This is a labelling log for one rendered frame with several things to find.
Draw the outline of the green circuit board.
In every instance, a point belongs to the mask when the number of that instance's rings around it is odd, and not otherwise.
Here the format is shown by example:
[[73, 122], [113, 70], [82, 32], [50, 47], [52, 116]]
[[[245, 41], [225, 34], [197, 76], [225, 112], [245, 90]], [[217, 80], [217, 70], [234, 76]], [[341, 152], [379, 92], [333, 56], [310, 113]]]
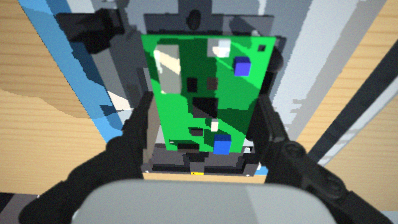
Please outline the green circuit board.
[[141, 38], [166, 149], [241, 153], [276, 37]]

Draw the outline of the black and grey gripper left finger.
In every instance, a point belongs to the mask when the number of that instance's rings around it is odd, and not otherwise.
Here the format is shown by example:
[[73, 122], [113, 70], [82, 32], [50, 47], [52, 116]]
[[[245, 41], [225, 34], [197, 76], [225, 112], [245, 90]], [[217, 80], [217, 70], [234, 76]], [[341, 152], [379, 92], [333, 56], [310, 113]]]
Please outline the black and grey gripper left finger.
[[155, 95], [144, 91], [122, 136], [111, 138], [104, 151], [27, 204], [18, 216], [19, 224], [71, 224], [76, 211], [96, 188], [120, 180], [144, 179], [141, 166], [152, 158], [160, 123]]

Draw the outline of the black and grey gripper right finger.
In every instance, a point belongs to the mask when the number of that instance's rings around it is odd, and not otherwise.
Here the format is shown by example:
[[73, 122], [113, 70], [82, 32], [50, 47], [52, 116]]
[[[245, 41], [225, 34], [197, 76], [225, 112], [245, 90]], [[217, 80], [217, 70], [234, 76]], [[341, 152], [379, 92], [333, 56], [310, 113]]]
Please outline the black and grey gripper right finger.
[[257, 162], [268, 170], [264, 183], [292, 186], [313, 194], [328, 208], [336, 224], [393, 224], [355, 192], [347, 190], [341, 178], [307, 157], [303, 145], [289, 139], [268, 94], [258, 95], [249, 127]]

